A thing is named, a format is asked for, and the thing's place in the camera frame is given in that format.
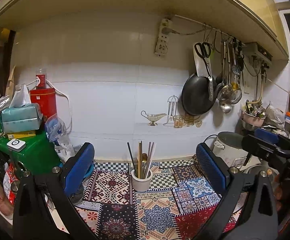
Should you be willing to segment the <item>white ceramic utensil cup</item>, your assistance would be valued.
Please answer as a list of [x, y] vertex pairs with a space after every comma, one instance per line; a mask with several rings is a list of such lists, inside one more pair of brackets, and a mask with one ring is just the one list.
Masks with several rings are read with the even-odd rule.
[[153, 178], [153, 172], [152, 170], [149, 171], [148, 177], [146, 179], [140, 179], [135, 176], [135, 170], [131, 171], [132, 176], [132, 184], [133, 189], [138, 192], [145, 192], [148, 191], [150, 188], [150, 184]]

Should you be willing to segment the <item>pink chopstick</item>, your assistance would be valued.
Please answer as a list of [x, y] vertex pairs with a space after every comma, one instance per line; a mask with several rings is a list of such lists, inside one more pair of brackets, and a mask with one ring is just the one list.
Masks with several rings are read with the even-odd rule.
[[151, 146], [152, 146], [152, 142], [149, 142], [147, 160], [146, 160], [146, 166], [145, 166], [145, 174], [144, 174], [145, 175], [145, 179], [148, 176], [149, 161], [150, 161], [150, 156], [151, 156]]

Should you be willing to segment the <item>gold spoon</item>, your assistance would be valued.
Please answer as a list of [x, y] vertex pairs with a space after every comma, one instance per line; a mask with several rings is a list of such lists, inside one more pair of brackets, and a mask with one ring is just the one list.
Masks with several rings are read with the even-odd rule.
[[147, 154], [142, 154], [142, 178], [145, 179], [145, 166], [146, 166]]

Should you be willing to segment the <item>pink utensil basket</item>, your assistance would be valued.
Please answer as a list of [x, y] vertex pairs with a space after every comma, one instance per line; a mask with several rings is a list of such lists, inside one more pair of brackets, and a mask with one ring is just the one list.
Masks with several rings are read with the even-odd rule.
[[242, 113], [242, 126], [248, 131], [254, 131], [260, 128], [265, 121], [265, 117], [257, 117], [255, 115], [250, 115], [243, 111]]

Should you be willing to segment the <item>white rice cooker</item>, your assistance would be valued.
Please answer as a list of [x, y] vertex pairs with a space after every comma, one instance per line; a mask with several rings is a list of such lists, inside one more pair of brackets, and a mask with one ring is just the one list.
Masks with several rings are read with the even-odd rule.
[[213, 153], [228, 167], [241, 168], [248, 153], [242, 149], [243, 136], [234, 132], [220, 132], [213, 143]]

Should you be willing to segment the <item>patterned patchwork mat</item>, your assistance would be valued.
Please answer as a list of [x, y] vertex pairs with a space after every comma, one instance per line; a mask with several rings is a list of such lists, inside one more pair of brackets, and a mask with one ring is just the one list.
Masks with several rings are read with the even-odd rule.
[[150, 187], [134, 189], [129, 163], [95, 163], [75, 205], [100, 239], [192, 239], [221, 195], [199, 169], [197, 159], [154, 162]]

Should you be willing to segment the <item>green box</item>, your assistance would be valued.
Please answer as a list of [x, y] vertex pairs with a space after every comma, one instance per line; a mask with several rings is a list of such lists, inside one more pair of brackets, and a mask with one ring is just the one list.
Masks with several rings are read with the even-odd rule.
[[53, 167], [60, 165], [61, 161], [54, 150], [54, 145], [49, 142], [44, 131], [22, 140], [26, 143], [26, 147], [16, 152], [8, 148], [8, 138], [0, 138], [0, 151], [9, 155], [17, 178], [20, 179], [27, 170], [33, 175], [46, 174], [50, 173]]

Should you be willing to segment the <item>steel ladle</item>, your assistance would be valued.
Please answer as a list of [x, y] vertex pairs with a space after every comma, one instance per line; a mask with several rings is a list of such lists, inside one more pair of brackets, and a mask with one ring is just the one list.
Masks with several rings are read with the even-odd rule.
[[230, 98], [232, 96], [233, 88], [230, 83], [230, 56], [229, 46], [226, 41], [223, 42], [223, 63], [222, 63], [222, 88], [218, 94], [219, 106], [223, 113], [227, 114], [232, 110]]

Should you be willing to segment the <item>white square device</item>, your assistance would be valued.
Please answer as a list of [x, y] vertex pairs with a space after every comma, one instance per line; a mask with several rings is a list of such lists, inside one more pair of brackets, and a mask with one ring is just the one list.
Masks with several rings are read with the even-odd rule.
[[7, 147], [9, 150], [21, 152], [26, 147], [26, 142], [19, 139], [12, 139], [9, 142], [7, 142]]

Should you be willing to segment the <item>plastic bag of salt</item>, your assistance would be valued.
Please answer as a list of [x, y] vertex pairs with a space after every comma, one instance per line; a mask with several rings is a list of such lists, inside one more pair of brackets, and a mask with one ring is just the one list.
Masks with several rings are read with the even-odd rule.
[[76, 154], [67, 134], [65, 123], [54, 114], [45, 122], [46, 137], [54, 145], [61, 162], [64, 164]]

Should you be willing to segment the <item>black frying pan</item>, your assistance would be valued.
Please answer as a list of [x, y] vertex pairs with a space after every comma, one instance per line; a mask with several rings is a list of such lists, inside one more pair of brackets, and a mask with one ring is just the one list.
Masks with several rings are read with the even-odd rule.
[[207, 113], [214, 105], [216, 95], [209, 100], [209, 79], [206, 76], [197, 76], [192, 74], [185, 82], [181, 101], [184, 111], [192, 116], [203, 115]]

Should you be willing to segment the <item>teal tissue box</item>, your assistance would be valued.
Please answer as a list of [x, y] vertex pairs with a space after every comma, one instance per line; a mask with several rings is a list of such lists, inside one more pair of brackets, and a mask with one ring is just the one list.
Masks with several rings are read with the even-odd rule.
[[6, 134], [38, 130], [42, 117], [39, 104], [31, 102], [25, 84], [16, 86], [9, 107], [1, 112], [3, 130]]

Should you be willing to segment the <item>red box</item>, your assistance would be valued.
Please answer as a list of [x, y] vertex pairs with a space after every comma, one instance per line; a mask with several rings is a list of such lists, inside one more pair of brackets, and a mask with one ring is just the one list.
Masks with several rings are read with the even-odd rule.
[[54, 88], [34, 89], [29, 91], [31, 102], [40, 106], [43, 120], [57, 113], [56, 90]]

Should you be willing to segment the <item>white power strip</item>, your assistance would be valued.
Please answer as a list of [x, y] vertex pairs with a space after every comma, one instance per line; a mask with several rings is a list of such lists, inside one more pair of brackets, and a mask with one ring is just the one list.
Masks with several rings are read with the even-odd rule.
[[171, 29], [172, 21], [163, 18], [159, 25], [158, 36], [155, 44], [155, 55], [158, 57], [165, 57], [168, 51], [169, 31]]

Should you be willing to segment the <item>black handled scissors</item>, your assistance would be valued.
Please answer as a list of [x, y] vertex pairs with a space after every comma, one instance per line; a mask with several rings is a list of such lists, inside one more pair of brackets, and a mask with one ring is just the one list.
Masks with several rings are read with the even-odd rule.
[[210, 44], [208, 42], [197, 42], [194, 45], [194, 50], [196, 54], [203, 59], [204, 65], [208, 74], [208, 80], [209, 80], [209, 85], [208, 85], [208, 94], [209, 94], [209, 100], [212, 101], [214, 98], [214, 86], [213, 86], [213, 77], [212, 77], [212, 71], [209, 66], [209, 57], [211, 55], [211, 48]]

